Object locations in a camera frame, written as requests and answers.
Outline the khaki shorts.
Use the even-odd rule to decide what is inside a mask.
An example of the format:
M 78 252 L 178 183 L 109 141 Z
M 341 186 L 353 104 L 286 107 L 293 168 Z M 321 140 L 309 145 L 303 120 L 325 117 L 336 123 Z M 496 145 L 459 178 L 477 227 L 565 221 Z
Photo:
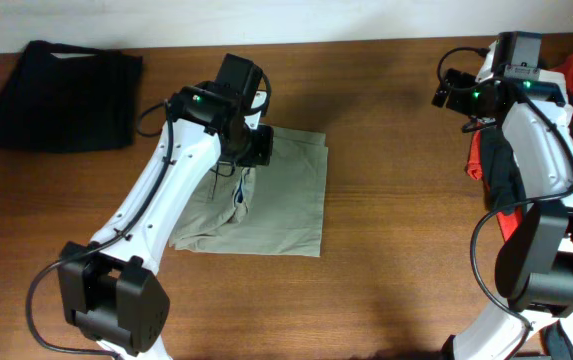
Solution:
M 276 127 L 269 165 L 208 171 L 169 245 L 196 253 L 318 257 L 327 159 L 325 134 Z

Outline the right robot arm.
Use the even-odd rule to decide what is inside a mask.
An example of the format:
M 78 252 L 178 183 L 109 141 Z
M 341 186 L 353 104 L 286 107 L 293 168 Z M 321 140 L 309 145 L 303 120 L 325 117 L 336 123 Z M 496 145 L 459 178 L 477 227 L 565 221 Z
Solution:
M 537 331 L 573 320 L 573 108 L 564 77 L 477 78 L 450 69 L 434 102 L 499 125 L 525 197 L 489 212 L 521 209 L 521 223 L 500 249 L 490 303 L 444 345 L 447 359 L 510 359 Z

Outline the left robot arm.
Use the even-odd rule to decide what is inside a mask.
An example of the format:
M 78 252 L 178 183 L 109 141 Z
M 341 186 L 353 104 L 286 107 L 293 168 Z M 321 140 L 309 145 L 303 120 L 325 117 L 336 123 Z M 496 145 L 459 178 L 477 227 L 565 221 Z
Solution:
M 165 359 L 170 298 L 157 278 L 176 221 L 217 165 L 265 166 L 272 90 L 206 81 L 163 102 L 157 148 L 124 202 L 88 245 L 67 243 L 57 276 L 64 317 L 97 343 L 90 355 Z

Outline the folded black garment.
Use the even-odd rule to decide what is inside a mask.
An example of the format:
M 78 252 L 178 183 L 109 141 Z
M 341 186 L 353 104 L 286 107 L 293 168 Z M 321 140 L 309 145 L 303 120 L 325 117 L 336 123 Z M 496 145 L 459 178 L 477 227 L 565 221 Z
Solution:
M 0 148 L 79 153 L 134 143 L 140 56 L 34 40 L 0 91 Z

